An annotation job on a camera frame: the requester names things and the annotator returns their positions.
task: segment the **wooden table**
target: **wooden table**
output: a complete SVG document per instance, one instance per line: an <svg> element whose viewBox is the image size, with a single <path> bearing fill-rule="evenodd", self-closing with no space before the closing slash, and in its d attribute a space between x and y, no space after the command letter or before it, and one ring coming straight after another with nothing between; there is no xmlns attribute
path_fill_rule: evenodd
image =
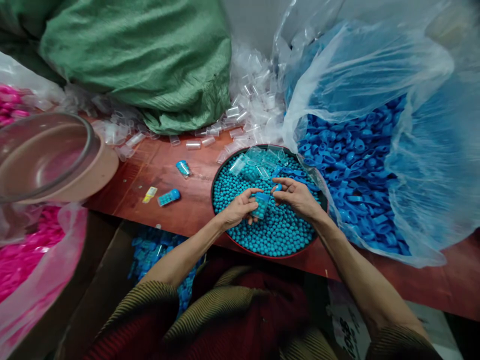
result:
<svg viewBox="0 0 480 360"><path fill-rule="evenodd" d="M228 132L201 150L188 151L181 136L181 145L172 147L169 138L145 139L135 155L120 167L110 183L95 194L86 207L184 236L192 236L206 224L214 212L210 200L213 178L220 167L216 159L225 144L231 142ZM175 164L186 160L194 176L183 179ZM149 203L142 200L150 187L158 188ZM180 201L164 208L157 197L177 188ZM395 286L400 295L418 304L480 321L480 231L446 249L447 265L416 269L368 251L368 258ZM245 252L224 234L218 246ZM325 248L317 239L303 253L288 259L272 260L292 268L339 280Z"/></svg>

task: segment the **plastic bag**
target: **plastic bag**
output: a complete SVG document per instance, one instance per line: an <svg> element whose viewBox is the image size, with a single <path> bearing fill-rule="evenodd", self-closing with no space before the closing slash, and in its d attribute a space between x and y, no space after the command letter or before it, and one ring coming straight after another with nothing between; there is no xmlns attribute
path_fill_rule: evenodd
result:
<svg viewBox="0 0 480 360"><path fill-rule="evenodd" d="M6 359L70 281L82 254L87 209L69 203L58 213L64 238L50 249L18 289L0 303L0 359Z"/></svg>
<svg viewBox="0 0 480 360"><path fill-rule="evenodd" d="M24 101L44 111L65 99L60 86L37 75L3 52L0 52L0 84L31 90L34 96L26 95Z"/></svg>
<svg viewBox="0 0 480 360"><path fill-rule="evenodd" d="M324 1L320 8L337 9L338 3ZM372 2L367 2L364 15L358 16L364 21L336 18L330 21L336 26L319 40L284 52L286 62L278 66L278 75L284 89L294 90L282 136L296 153L307 114L345 122L407 94L385 168L399 179L398 186L389 187L389 198L412 256L370 248L341 221L335 206L330 212L354 243L415 267L440 266L445 257L439 251L480 223L479 26L466 1L427 1L412 8L390 3L389 15L378 6L372 12ZM338 14L345 12L344 7ZM365 21L368 12L381 21ZM293 73L295 69L302 73ZM288 102L289 92L285 95Z"/></svg>
<svg viewBox="0 0 480 360"><path fill-rule="evenodd" d="M5 203L0 205L0 247L16 244L25 238L26 229L42 213L43 205Z"/></svg>

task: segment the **person's left hand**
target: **person's left hand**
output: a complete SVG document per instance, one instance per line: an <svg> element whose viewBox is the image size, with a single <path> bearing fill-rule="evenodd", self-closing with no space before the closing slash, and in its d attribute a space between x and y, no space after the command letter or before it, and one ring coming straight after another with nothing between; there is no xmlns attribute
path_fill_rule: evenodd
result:
<svg viewBox="0 0 480 360"><path fill-rule="evenodd" d="M248 188L236 198L222 211L217 217L221 220L223 230L231 229L242 221L243 218L248 218L248 224L252 225L257 218L252 218L250 213L259 207L259 203L255 201L252 194L263 193L259 188Z"/></svg>

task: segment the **sleeve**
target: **sleeve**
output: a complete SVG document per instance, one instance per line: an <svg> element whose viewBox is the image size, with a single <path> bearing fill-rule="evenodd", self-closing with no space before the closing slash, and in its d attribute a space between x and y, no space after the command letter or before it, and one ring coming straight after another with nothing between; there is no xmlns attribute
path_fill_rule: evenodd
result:
<svg viewBox="0 0 480 360"><path fill-rule="evenodd" d="M148 281L135 286L116 307L84 359L145 359L160 346L179 311L177 291Z"/></svg>
<svg viewBox="0 0 480 360"><path fill-rule="evenodd" d="M442 360L427 339L404 326L383 328L371 342L366 359Z"/></svg>

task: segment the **person's right hand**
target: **person's right hand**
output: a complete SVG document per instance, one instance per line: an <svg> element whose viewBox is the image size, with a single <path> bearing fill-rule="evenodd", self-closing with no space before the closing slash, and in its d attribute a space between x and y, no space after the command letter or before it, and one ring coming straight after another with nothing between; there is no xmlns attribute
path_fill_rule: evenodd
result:
<svg viewBox="0 0 480 360"><path fill-rule="evenodd" d="M274 177L272 181L281 184L282 187L282 191L274 191L277 186L274 186L270 191L277 206L280 203L289 204L298 216L308 222L329 219L327 213L314 199L305 184L289 177Z"/></svg>

